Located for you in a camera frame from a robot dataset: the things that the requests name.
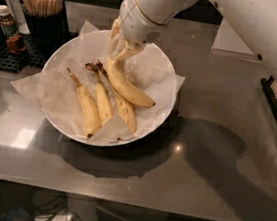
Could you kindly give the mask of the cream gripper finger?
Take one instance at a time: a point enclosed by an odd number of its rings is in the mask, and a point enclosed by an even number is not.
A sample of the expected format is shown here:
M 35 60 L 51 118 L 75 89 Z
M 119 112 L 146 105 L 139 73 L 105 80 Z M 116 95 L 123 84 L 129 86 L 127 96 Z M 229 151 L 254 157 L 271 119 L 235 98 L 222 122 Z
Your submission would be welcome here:
M 109 36 L 108 55 L 111 59 L 122 60 L 125 50 L 126 39 L 121 30 L 120 20 L 114 20 Z
M 144 50 L 145 45 L 143 44 L 135 44 L 129 42 L 121 42 L 116 46 L 116 52 L 113 54 L 113 60 L 124 60 L 128 59 L 132 56 L 137 55 L 142 50 Z

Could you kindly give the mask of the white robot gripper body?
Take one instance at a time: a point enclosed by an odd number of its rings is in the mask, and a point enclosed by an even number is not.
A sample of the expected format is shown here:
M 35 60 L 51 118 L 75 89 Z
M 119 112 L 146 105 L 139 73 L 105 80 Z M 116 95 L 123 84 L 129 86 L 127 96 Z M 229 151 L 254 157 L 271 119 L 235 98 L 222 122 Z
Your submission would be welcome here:
M 119 11 L 121 30 L 127 41 L 134 44 L 153 43 L 166 28 L 152 22 L 142 13 L 136 0 L 124 0 Z

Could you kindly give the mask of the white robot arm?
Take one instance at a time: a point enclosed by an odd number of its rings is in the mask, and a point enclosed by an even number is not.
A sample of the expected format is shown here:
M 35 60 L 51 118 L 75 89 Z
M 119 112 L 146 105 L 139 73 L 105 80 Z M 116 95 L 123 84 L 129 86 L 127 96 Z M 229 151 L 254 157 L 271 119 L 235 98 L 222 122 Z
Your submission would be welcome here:
M 128 58 L 198 0 L 124 0 L 112 27 L 109 56 Z M 277 0 L 207 0 L 277 80 Z

